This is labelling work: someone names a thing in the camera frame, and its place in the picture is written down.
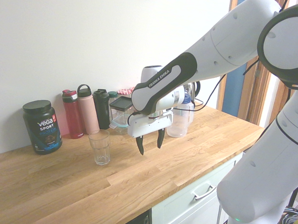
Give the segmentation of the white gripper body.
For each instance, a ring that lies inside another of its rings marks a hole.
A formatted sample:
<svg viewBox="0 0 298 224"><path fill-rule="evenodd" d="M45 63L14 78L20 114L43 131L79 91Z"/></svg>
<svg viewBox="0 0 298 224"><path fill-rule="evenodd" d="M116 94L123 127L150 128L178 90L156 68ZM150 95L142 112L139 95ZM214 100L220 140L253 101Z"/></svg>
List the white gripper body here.
<svg viewBox="0 0 298 224"><path fill-rule="evenodd" d="M129 119L127 133L131 137L141 137L145 134L167 128L171 126L172 122L172 111L166 111L155 119L150 119L146 115L136 114Z"/></svg>

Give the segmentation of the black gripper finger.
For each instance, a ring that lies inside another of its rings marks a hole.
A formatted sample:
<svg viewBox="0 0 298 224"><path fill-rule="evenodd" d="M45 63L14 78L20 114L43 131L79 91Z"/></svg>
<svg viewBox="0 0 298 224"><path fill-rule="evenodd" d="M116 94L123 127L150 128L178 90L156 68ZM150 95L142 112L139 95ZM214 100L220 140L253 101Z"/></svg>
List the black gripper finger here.
<svg viewBox="0 0 298 224"><path fill-rule="evenodd" d="M164 140L165 128L158 130L157 147L160 149Z"/></svg>
<svg viewBox="0 0 298 224"><path fill-rule="evenodd" d="M136 144L141 155L144 155L143 136L136 137Z"/></svg>

